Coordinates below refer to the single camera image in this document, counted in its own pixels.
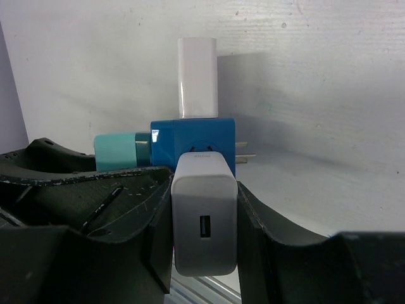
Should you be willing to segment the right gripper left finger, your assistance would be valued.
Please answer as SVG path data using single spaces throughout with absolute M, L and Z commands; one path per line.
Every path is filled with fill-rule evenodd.
M 2 303 L 163 303 L 167 168 L 1 177 Z

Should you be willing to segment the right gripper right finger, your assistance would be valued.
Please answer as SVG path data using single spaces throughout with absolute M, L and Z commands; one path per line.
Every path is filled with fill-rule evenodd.
M 239 184 L 237 263 L 243 303 L 403 303 L 404 234 L 325 237 Z

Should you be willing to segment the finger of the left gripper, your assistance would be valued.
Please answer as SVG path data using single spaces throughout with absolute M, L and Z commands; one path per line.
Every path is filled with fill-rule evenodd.
M 55 174 L 96 171 L 94 155 L 65 148 L 45 137 L 32 141 L 24 149 L 1 154 L 1 163 Z

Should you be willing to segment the teal dual usb charger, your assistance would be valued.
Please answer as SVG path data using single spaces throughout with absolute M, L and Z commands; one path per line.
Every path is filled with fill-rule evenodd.
M 151 133 L 100 134 L 94 138 L 96 170 L 107 172 L 151 165 Z

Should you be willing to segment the white charger plug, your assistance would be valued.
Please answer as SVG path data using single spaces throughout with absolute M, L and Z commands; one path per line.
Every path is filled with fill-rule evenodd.
M 216 39 L 178 40 L 178 111 L 180 118 L 218 117 Z
M 171 185 L 175 267 L 186 277 L 224 276 L 237 265 L 237 181 L 222 154 L 188 152 Z

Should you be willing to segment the dark blue cube socket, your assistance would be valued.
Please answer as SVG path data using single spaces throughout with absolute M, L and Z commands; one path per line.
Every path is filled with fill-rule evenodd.
M 223 155 L 236 174 L 236 129 L 232 118 L 192 118 L 153 121 L 151 165 L 172 170 L 184 153 L 214 151 Z

